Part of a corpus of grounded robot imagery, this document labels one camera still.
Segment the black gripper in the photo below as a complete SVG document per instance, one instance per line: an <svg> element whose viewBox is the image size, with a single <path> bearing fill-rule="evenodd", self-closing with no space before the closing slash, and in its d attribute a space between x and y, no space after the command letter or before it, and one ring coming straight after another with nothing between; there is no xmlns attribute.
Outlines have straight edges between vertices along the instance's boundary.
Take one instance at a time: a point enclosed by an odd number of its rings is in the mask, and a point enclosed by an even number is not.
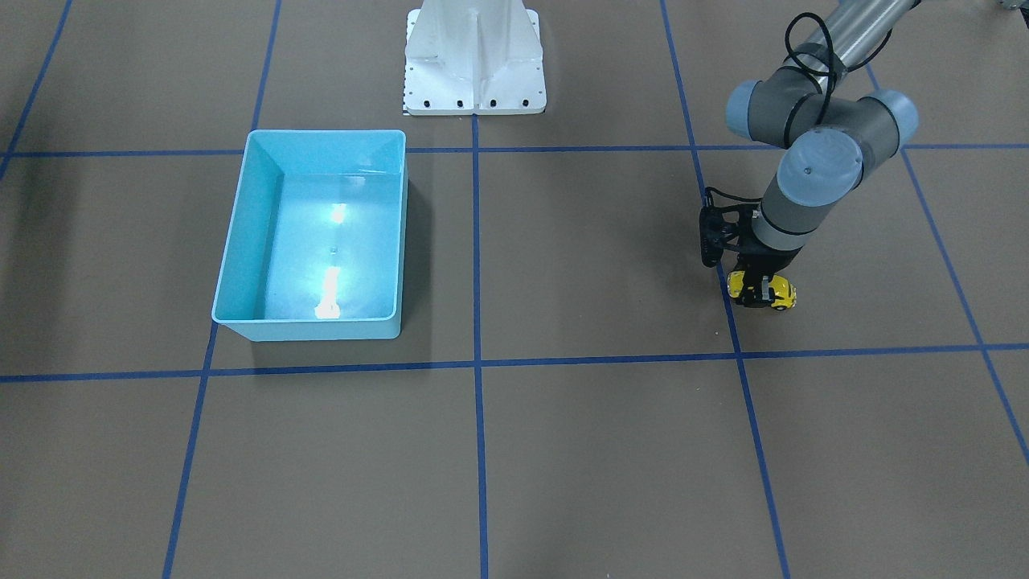
<svg viewBox="0 0 1029 579"><path fill-rule="evenodd" d="M736 245L736 263L732 267L732 272L745 272L738 276L738 304L742 307L772 307L772 276L793 263L800 251L797 248L784 252L768 247L756 239L741 238Z"/></svg>

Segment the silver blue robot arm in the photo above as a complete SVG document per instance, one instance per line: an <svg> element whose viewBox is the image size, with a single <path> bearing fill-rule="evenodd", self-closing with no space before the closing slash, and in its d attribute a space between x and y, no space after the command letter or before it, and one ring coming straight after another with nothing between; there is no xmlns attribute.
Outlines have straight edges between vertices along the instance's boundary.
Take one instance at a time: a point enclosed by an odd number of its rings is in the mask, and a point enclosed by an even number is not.
<svg viewBox="0 0 1029 579"><path fill-rule="evenodd" d="M728 296L742 307L794 307L782 276L833 206L900 153L920 124L915 103L894 89L856 100L838 89L886 47L915 1L842 1L827 16L802 12L784 32L785 58L765 80L742 82L725 124L783 151L760 197L702 212L702 254L713 266L736 254Z"/></svg>

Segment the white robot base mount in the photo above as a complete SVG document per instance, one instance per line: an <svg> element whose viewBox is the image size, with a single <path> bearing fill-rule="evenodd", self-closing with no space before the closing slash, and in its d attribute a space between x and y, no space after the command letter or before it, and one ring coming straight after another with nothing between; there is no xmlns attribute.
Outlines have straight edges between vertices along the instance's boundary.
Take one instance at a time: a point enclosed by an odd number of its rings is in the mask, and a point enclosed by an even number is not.
<svg viewBox="0 0 1029 579"><path fill-rule="evenodd" d="M405 33L405 114L547 109L540 19L522 1L424 1L409 11Z"/></svg>

